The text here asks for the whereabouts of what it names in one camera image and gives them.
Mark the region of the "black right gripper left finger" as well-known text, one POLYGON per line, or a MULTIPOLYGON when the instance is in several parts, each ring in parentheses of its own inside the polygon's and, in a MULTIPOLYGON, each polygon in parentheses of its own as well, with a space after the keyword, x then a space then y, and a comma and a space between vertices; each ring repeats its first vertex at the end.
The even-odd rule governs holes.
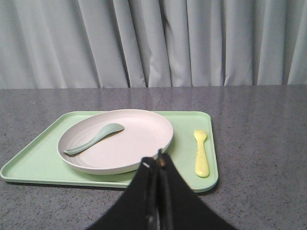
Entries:
POLYGON ((157 165, 142 159, 130 185, 119 200, 89 230, 156 230, 157 165))

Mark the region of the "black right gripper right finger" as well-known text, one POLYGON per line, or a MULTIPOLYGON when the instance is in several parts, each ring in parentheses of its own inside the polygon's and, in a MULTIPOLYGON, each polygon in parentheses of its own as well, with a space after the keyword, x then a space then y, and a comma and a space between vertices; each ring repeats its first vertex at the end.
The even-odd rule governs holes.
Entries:
POLYGON ((179 174, 170 156, 158 152, 157 205, 161 230, 234 230, 205 205, 179 174))

